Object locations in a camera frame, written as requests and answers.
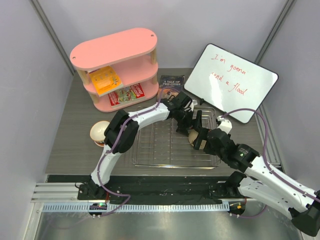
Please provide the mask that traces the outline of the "beige floral ceramic bowl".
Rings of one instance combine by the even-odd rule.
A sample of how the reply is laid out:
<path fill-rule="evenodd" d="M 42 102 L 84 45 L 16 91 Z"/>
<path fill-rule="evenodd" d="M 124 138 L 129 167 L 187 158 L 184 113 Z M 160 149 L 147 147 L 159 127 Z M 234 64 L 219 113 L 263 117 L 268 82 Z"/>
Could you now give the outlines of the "beige floral ceramic bowl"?
<path fill-rule="evenodd" d="M 194 129 L 190 130 L 190 132 L 188 134 L 188 141 L 192 146 L 194 146 L 194 141 L 198 137 L 198 134 L 199 133 L 196 130 L 194 130 Z"/>

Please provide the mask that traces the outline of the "orange bowl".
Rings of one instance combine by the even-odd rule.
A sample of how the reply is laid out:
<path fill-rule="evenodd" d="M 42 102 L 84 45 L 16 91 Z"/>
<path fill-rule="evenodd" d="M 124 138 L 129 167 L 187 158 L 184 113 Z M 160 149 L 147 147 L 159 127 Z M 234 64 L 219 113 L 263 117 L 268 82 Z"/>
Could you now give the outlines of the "orange bowl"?
<path fill-rule="evenodd" d="M 103 141 L 94 141 L 94 143 L 99 147 L 104 147 L 105 143 Z"/>

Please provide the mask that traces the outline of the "white blue-petal bowl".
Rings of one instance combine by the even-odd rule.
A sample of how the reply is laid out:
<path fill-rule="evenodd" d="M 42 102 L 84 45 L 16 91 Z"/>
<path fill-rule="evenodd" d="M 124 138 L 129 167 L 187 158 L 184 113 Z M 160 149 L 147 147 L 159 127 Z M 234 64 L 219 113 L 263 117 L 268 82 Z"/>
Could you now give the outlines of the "white blue-petal bowl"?
<path fill-rule="evenodd" d="M 97 143 L 103 143 L 105 140 L 105 130 L 109 124 L 110 122 L 106 120 L 95 123 L 90 129 L 90 138 Z"/>

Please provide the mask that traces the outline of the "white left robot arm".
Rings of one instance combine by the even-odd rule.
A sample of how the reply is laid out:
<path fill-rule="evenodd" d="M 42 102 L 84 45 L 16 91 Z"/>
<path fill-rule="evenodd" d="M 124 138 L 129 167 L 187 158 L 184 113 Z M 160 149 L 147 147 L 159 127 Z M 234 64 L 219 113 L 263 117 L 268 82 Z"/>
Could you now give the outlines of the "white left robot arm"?
<path fill-rule="evenodd" d="M 152 106 L 138 111 L 119 110 L 104 131 L 102 154 L 87 183 L 89 194 L 97 200 L 102 199 L 115 164 L 133 146 L 138 131 L 168 119 L 175 120 L 176 131 L 185 136 L 189 130 L 202 126 L 202 112 L 198 110 L 194 117 L 194 101 L 184 92 L 159 99 Z"/>

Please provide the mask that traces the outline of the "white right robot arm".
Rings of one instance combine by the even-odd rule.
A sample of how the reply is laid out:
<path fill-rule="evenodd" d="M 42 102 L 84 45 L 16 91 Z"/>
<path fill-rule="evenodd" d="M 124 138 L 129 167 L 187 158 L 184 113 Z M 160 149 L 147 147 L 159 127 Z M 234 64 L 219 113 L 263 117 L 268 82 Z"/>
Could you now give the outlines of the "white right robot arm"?
<path fill-rule="evenodd" d="M 320 192 L 304 186 L 265 161 L 246 144 L 236 144 L 220 128 L 191 130 L 188 140 L 196 150 L 219 157 L 235 171 L 226 182 L 226 193 L 256 199 L 285 215 L 311 237 L 320 230 Z"/>

